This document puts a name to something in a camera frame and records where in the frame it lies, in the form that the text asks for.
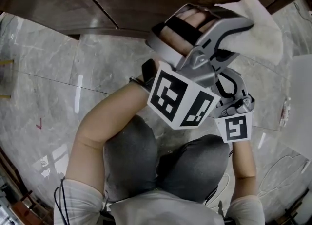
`white cloth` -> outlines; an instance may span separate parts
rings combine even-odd
[[[65,180],[64,192],[71,225],[95,225],[100,216],[103,197],[83,183]],[[66,217],[63,198],[61,209]],[[116,225],[224,225],[220,215],[202,204],[180,199],[160,190],[153,190],[110,205]],[[263,207],[258,197],[246,196],[231,203],[226,217],[237,225],[264,225]],[[54,224],[63,225],[55,205]]]
[[[232,10],[254,21],[250,30],[225,37],[220,49],[265,59],[274,65],[280,62],[283,56],[282,32],[258,0],[241,0],[216,6]]]

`black and white marker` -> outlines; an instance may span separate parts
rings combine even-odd
[[[250,140],[253,113],[247,112],[215,119],[224,143]]]
[[[161,63],[148,105],[172,128],[191,129],[202,124],[220,97]]]

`hand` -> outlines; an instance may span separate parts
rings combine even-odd
[[[197,28],[205,20],[207,14],[209,13],[199,12],[197,9],[190,9],[178,14],[177,17],[192,25],[194,28]],[[215,20],[206,23],[199,31],[207,31],[214,22]],[[186,56],[193,47],[188,41],[167,26],[160,32],[160,39],[184,56]]]

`finger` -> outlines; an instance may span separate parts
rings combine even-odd
[[[197,12],[193,15],[188,16],[185,21],[192,25],[194,28],[197,28],[204,20],[206,19],[206,15],[202,12]]]
[[[187,11],[180,13],[180,14],[177,14],[177,17],[179,17],[182,20],[185,20],[187,17],[189,17],[189,16],[191,16],[197,12],[198,12],[197,9],[189,9]]]
[[[169,27],[164,27],[160,32],[159,37],[163,42],[169,44],[173,49],[177,50],[184,56],[186,56],[193,47],[189,42],[187,42],[184,38],[179,36]]]
[[[205,31],[207,31],[214,23],[215,23],[216,19],[209,21],[208,23],[206,23],[204,26],[202,26],[199,31],[204,33]]]
[[[155,62],[156,68],[158,69],[160,66],[159,62],[161,61],[161,57],[158,54],[154,54],[153,60]]]

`floor tile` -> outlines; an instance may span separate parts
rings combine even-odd
[[[253,125],[278,130],[287,93],[286,79],[244,56],[237,57],[229,67],[242,75],[249,93],[255,99]]]
[[[78,109],[75,86],[20,72],[13,83],[12,98],[0,102],[0,143],[26,186],[52,205],[78,125],[107,95],[81,89]]]
[[[77,43],[61,33],[13,17],[1,35],[0,58],[15,60],[14,69],[20,72],[69,83]]]
[[[77,84],[83,75],[82,86],[104,93],[113,93],[139,76],[142,64],[154,52],[142,39],[84,35],[80,38],[70,83]]]
[[[14,15],[11,15],[9,13],[3,12],[0,15],[0,21],[1,21],[1,31],[0,31],[0,35],[2,36],[5,31],[6,28],[8,27],[8,25],[10,24],[10,22],[13,20]]]
[[[310,22],[300,16],[294,3],[299,7],[300,14]],[[266,60],[251,57],[284,78],[289,77],[289,66],[293,56],[312,53],[312,18],[308,14],[308,8],[303,0],[296,0],[294,3],[272,15],[283,33],[284,53],[280,63],[273,65]]]
[[[265,133],[263,144],[259,142]],[[257,166],[258,196],[266,221],[284,213],[312,180],[312,167],[304,173],[306,158],[281,142],[281,132],[253,127],[251,145]]]

